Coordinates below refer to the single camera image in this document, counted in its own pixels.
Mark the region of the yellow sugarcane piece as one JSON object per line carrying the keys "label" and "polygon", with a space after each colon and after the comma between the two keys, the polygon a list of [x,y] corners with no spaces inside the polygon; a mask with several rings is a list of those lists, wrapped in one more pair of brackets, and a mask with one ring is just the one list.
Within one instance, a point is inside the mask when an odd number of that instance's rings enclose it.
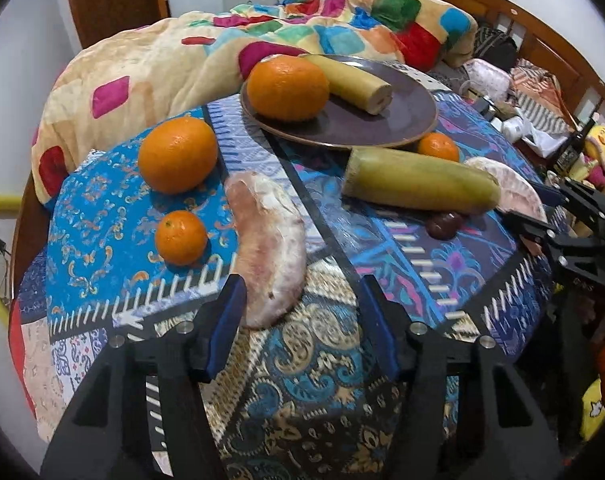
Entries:
{"label": "yellow sugarcane piece", "polygon": [[309,54],[304,58],[322,70],[334,96],[370,115],[379,115],[390,105],[393,90],[387,81],[323,55]]}

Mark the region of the green sugarcane piece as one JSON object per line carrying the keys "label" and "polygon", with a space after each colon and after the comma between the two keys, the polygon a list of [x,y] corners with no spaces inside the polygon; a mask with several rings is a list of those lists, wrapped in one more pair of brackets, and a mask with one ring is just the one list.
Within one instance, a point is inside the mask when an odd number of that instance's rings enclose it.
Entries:
{"label": "green sugarcane piece", "polygon": [[459,214],[484,214],[501,198],[487,171],[391,148],[352,150],[341,192],[383,206]]}

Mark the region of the purple ceramic plate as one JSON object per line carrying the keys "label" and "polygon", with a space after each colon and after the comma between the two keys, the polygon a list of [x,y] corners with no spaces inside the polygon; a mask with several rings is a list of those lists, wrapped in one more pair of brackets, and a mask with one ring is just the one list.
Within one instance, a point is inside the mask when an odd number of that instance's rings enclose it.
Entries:
{"label": "purple ceramic plate", "polygon": [[438,118],[435,99],[414,77],[383,63],[334,55],[336,62],[358,68],[391,84],[390,105],[371,115],[333,96],[322,112],[308,122],[277,122],[259,115],[250,104],[247,91],[240,91],[245,114],[263,130],[283,139],[335,150],[355,146],[401,148],[432,132]]}

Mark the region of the small mandarin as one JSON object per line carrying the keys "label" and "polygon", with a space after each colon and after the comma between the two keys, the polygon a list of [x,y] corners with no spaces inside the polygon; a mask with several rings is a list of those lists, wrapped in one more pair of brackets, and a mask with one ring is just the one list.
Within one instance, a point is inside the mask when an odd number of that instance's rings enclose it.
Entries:
{"label": "small mandarin", "polygon": [[459,162],[459,148],[451,138],[441,132],[425,134],[418,141],[416,151],[421,155]]}
{"label": "small mandarin", "polygon": [[191,211],[172,211],[158,223],[155,245],[165,263],[190,266],[203,255],[207,244],[207,230]]}

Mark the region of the black backpack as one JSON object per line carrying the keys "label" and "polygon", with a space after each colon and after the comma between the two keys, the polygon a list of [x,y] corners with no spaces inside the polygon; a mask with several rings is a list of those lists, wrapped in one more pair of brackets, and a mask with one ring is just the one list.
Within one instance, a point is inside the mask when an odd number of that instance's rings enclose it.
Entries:
{"label": "black backpack", "polygon": [[473,43],[473,57],[509,73],[516,66],[517,44],[502,30],[482,23],[478,27]]}

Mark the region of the blue patterned patchwork cloth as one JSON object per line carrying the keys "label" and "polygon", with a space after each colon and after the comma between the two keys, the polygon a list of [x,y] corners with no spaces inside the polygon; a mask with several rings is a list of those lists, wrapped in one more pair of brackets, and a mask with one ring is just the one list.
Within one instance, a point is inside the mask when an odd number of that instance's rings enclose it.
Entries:
{"label": "blue patterned patchwork cloth", "polygon": [[403,390],[364,338],[360,279],[376,278],[415,320],[467,340],[488,332],[513,357],[549,298],[549,264],[495,211],[436,240],[416,212],[343,195],[347,154],[262,131],[234,96],[193,116],[220,148],[194,190],[153,191],[133,138],[89,154],[50,203],[48,239],[17,299],[39,436],[52,439],[110,337],[165,335],[238,274],[246,323],[203,388],[229,474],[377,477]]}

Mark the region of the large front orange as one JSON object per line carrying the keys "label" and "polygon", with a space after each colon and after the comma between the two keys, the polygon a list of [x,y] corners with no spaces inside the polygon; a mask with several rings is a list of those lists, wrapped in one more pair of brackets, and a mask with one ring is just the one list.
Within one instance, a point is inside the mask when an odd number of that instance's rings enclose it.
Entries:
{"label": "large front orange", "polygon": [[305,122],[322,112],[331,85],[323,70],[306,58],[278,55],[252,69],[246,92],[259,115],[279,122]]}

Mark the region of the large orange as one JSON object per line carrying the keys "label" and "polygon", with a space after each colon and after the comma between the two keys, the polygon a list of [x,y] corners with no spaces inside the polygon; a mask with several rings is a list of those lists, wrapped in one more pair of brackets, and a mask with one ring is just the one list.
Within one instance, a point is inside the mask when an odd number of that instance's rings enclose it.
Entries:
{"label": "large orange", "polygon": [[142,141],[138,166],[153,191],[188,192],[209,176],[218,161],[214,130],[203,119],[176,117],[153,128]]}
{"label": "large orange", "polygon": [[331,85],[323,70],[306,58],[278,55],[252,69],[246,92],[259,115],[279,122],[305,122],[322,112]]}

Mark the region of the wooden bed headboard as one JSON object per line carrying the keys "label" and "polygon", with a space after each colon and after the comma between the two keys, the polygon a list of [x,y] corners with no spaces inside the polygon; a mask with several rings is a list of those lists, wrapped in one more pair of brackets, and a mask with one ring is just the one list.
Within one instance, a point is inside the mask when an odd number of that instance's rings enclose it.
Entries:
{"label": "wooden bed headboard", "polygon": [[575,119],[605,116],[605,82],[564,36],[511,0],[443,0],[514,39],[521,58],[548,70]]}

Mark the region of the colourful patchwork blanket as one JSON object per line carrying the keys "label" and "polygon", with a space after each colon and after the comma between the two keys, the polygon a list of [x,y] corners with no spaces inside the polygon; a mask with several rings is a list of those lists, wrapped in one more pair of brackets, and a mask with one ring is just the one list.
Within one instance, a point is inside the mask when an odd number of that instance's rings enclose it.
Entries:
{"label": "colourful patchwork blanket", "polygon": [[469,60],[477,29],[442,0],[284,0],[118,32],[82,50],[55,81],[31,148],[34,192],[52,206],[89,152],[234,94],[268,55],[347,55],[428,72]]}

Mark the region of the pink quilted pouch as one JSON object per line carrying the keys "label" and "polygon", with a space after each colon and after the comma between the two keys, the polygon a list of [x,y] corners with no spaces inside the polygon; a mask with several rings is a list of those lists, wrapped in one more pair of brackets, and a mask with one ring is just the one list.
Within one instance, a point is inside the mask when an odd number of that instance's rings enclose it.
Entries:
{"label": "pink quilted pouch", "polygon": [[478,96],[488,96],[493,102],[505,102],[511,89],[511,75],[493,64],[472,58],[464,64],[470,88]]}

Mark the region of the dark red jujube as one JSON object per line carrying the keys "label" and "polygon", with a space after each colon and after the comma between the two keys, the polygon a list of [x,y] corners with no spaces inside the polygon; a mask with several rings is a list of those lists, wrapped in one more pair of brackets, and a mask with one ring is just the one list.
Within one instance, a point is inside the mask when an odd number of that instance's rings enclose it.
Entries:
{"label": "dark red jujube", "polygon": [[435,240],[452,240],[464,226],[465,217],[457,212],[437,214],[425,223],[427,234]]}

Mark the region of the large back orange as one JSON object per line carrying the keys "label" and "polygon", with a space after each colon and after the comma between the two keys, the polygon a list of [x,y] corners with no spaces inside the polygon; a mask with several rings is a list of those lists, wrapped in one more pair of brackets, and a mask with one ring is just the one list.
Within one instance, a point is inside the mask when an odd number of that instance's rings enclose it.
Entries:
{"label": "large back orange", "polygon": [[176,117],[153,128],[142,141],[138,166],[153,191],[188,192],[209,176],[218,161],[214,130],[203,119]]}

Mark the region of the dark glass bottle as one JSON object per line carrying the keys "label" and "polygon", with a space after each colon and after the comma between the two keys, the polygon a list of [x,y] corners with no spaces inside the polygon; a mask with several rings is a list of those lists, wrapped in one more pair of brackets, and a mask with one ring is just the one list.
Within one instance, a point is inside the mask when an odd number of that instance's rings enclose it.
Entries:
{"label": "dark glass bottle", "polygon": [[575,132],[558,150],[549,169],[558,177],[569,174],[573,164],[583,151],[585,140],[591,129],[595,126],[595,119],[591,117],[580,131]]}

